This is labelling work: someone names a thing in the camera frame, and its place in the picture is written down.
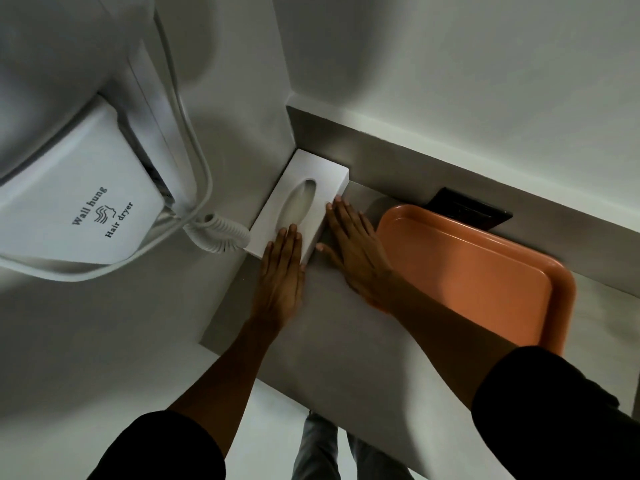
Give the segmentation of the person's right hand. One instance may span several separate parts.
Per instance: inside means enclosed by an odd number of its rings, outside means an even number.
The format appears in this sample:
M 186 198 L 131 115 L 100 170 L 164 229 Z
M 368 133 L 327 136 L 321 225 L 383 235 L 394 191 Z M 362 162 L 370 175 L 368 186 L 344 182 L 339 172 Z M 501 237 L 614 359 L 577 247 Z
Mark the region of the person's right hand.
M 332 234 L 334 245 L 324 243 L 331 247 L 341 258 L 341 267 L 335 267 L 343 275 L 348 286 L 360 295 L 368 304 L 374 308 L 391 315 L 388 307 L 387 291 L 395 272 L 388 261 L 388 257 L 379 240 L 378 248 L 369 248 L 364 241 L 361 216 L 362 212 L 357 211 L 351 204 L 354 214 L 360 218 L 360 236 L 351 241 L 342 233 L 334 215 L 334 201 L 326 204 L 325 217 L 329 230 Z

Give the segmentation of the person's left hand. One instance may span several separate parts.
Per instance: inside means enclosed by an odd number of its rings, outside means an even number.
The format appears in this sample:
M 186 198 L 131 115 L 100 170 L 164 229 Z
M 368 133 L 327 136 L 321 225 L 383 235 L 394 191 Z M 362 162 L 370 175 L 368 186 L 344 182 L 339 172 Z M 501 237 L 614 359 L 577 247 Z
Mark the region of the person's left hand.
M 262 259 L 254 294 L 250 320 L 261 322 L 278 331 L 296 314 L 305 284 L 305 265 L 301 263 L 302 235 L 298 231 L 298 249 L 291 266 L 284 266 L 284 242 L 288 228 L 281 228 L 275 243 L 275 271 L 262 272 Z

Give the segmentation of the white tissue box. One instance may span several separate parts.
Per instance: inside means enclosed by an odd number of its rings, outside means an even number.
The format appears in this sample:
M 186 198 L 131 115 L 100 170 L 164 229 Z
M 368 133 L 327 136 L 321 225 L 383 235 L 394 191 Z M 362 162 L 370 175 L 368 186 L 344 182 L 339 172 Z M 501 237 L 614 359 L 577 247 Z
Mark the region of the white tissue box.
M 294 224 L 302 235 L 301 263 L 306 264 L 323 232 L 326 204 L 342 195 L 349 169 L 322 157 L 297 150 L 250 229 L 245 251 L 262 258 L 269 241 L 281 228 Z

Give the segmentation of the person's left forearm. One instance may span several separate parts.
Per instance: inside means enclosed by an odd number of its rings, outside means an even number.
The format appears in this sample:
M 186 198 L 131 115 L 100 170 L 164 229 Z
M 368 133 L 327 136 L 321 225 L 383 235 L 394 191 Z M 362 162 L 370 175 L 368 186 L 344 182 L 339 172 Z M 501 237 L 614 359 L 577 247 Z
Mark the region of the person's left forearm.
M 271 316 L 249 318 L 229 348 L 168 407 L 204 428 L 224 458 L 236 437 L 263 359 L 283 327 L 283 322 Z

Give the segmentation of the person's right forearm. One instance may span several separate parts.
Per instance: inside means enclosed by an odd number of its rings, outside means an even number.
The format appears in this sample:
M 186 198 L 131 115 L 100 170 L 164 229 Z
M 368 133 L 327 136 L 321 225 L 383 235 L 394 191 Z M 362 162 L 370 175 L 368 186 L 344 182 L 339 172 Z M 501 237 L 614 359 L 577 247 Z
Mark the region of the person's right forearm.
M 471 410 L 490 371 L 516 345 L 450 310 L 411 284 L 392 282 L 380 305 L 406 329 L 452 393 Z

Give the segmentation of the black flat plate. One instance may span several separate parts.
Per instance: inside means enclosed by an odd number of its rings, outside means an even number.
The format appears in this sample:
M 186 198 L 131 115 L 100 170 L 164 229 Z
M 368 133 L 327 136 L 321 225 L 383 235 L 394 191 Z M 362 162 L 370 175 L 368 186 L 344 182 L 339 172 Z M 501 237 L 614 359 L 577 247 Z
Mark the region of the black flat plate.
M 441 188 L 423 208 L 485 232 L 513 218 L 507 210 L 447 187 Z

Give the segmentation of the orange plastic tray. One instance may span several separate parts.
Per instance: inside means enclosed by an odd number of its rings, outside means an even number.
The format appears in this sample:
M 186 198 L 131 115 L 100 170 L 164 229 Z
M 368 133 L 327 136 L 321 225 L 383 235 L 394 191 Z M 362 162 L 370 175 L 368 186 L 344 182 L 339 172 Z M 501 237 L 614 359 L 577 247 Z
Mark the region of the orange plastic tray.
M 555 258 L 409 204 L 386 211 L 376 234 L 423 293 L 518 346 L 563 354 L 577 288 Z

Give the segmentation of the grey trousers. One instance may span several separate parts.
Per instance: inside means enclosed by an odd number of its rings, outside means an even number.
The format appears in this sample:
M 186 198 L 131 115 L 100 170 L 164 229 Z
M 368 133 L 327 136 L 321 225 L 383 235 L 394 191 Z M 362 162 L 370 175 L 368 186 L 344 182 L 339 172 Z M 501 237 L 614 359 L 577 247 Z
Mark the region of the grey trousers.
M 303 425 L 291 480 L 340 480 L 338 427 L 315 411 Z M 409 468 L 356 436 L 347 433 L 357 480 L 414 480 Z

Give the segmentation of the black left sleeve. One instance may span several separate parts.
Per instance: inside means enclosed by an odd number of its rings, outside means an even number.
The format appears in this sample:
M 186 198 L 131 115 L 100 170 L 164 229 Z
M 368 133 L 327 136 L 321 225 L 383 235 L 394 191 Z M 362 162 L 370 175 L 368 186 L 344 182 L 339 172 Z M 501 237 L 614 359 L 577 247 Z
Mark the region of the black left sleeve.
M 87 480 L 225 480 L 226 464 L 196 421 L 154 411 L 133 421 L 107 448 Z

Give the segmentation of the black sleeve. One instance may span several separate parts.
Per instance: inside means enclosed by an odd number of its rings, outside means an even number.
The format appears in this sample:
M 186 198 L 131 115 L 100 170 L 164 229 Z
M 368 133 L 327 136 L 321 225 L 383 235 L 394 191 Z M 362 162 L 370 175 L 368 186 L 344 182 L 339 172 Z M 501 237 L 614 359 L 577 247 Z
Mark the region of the black sleeve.
M 226 464 L 196 421 L 154 411 L 133 421 L 107 448 L 87 480 L 225 480 Z
M 562 357 L 518 347 L 472 402 L 474 425 L 515 480 L 640 480 L 640 422 Z

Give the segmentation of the black right sleeve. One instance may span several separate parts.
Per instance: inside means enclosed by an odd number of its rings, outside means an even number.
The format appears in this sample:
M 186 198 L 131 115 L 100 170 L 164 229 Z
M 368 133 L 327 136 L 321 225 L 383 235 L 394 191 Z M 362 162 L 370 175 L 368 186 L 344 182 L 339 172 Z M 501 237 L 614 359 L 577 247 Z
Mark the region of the black right sleeve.
M 640 480 L 640 422 L 562 357 L 518 347 L 472 402 L 474 425 L 515 480 Z

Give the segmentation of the white wall hair dryer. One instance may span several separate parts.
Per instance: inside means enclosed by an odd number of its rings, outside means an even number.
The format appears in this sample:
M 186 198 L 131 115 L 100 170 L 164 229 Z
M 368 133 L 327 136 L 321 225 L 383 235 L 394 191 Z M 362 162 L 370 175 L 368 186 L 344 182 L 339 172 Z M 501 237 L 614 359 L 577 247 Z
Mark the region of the white wall hair dryer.
M 204 207 L 152 28 L 196 147 L 155 0 L 0 0 L 0 268 L 91 280 Z

